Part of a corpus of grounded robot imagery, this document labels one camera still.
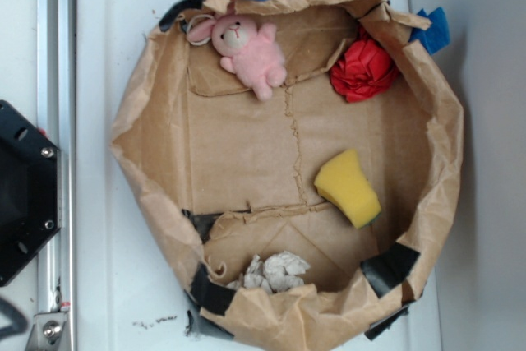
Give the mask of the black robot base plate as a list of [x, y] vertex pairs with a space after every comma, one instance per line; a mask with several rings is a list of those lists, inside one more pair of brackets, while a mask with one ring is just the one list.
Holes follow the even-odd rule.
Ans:
[[58, 231], [59, 149], [1, 102], [1, 286], [9, 285]]

